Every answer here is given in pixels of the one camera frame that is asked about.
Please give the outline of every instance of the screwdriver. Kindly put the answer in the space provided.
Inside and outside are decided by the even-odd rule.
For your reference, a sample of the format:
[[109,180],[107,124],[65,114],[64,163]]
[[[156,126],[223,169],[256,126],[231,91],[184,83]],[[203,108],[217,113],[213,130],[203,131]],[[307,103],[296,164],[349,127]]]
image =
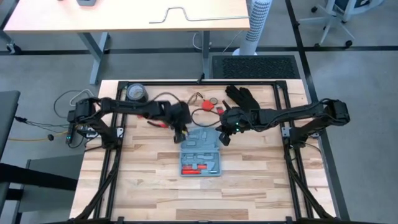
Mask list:
[[[207,165],[197,165],[198,169],[207,169]],[[183,170],[192,170],[192,165],[182,166]]]
[[217,173],[217,171],[200,171],[200,170],[183,170],[182,174],[204,174],[204,173]]

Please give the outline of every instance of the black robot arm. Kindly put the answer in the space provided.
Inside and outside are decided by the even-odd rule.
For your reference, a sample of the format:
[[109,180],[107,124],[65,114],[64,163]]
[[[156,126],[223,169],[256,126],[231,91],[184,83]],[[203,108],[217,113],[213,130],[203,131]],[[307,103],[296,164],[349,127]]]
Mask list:
[[185,102],[171,105],[168,101],[148,101],[138,103],[131,101],[113,100],[110,98],[87,98],[76,103],[76,108],[68,113],[68,121],[73,124],[87,124],[92,127],[102,139],[102,147],[115,149],[121,140],[115,128],[110,128],[101,119],[109,113],[125,113],[141,115],[146,119],[159,120],[175,131],[174,142],[185,139],[183,131],[186,124],[191,123],[189,107]]
[[324,99],[310,105],[298,106],[284,110],[254,109],[248,113],[241,108],[230,108],[223,101],[227,110],[221,115],[220,141],[227,146],[231,141],[230,136],[249,130],[265,131],[279,123],[314,118],[301,128],[290,129],[290,144],[303,144],[307,138],[327,126],[342,126],[349,122],[347,106],[340,100]]

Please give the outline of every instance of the yellow cable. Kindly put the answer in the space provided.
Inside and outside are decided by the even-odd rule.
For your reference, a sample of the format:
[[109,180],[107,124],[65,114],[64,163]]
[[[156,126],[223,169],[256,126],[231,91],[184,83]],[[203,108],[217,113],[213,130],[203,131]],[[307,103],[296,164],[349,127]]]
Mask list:
[[[53,136],[54,136],[54,137],[61,136],[61,135],[66,134],[67,132],[68,132],[68,131],[64,131],[64,132],[59,133],[59,134],[54,134]],[[44,138],[44,139],[14,139],[14,138],[9,138],[8,140],[9,140],[9,141],[24,141],[24,142],[49,141],[48,138]]]

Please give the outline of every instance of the black floor mat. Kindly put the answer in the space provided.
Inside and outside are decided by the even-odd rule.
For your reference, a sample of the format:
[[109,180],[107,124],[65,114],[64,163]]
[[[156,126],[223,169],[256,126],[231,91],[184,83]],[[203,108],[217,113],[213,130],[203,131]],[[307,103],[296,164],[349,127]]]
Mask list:
[[299,79],[293,55],[213,56],[214,78]]

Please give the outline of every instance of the wooden tabletop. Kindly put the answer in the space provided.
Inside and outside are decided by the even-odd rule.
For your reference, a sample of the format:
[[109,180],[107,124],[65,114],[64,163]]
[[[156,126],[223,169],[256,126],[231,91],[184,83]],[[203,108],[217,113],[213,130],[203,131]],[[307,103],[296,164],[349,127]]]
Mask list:
[[249,30],[249,19],[187,21],[191,19],[248,16],[246,0],[97,0],[93,7],[76,0],[20,0],[5,31],[8,32],[103,32],[162,30]]
[[[117,80],[103,81],[99,97],[114,98],[117,85]],[[292,106],[307,104],[301,80],[287,80],[287,85]],[[246,87],[251,90],[261,108],[275,109],[272,87]],[[215,97],[219,103],[221,100],[226,100],[233,105],[224,92],[225,86],[146,86],[146,88],[151,97],[169,91],[181,100],[187,101],[198,91],[205,98]],[[170,96],[162,96],[159,100],[176,102]],[[192,111],[199,107],[198,101],[190,109]],[[217,121],[218,117],[203,112],[194,116],[194,119],[198,123],[210,124]],[[109,124],[111,115],[108,114],[103,120]],[[302,126],[307,122],[308,120],[297,121],[296,125]],[[228,147],[221,146],[223,170],[221,177],[181,177],[178,173],[180,146],[173,143],[173,135],[174,132],[169,129],[149,126],[145,119],[138,119],[136,116],[127,117],[112,220],[116,220],[118,216],[124,216],[125,220],[129,221],[271,221],[285,220],[286,216],[294,217],[279,128],[261,133],[247,131],[232,136]],[[313,139],[308,142],[318,145]],[[95,139],[89,142],[88,147],[98,145],[100,140]],[[320,152],[312,147],[305,147],[301,152],[310,191],[327,212],[334,215]],[[85,154],[70,217],[77,216],[97,191],[104,154],[103,149]],[[305,215],[302,193],[300,190],[298,193],[302,213]],[[106,195],[102,217],[107,199]]]

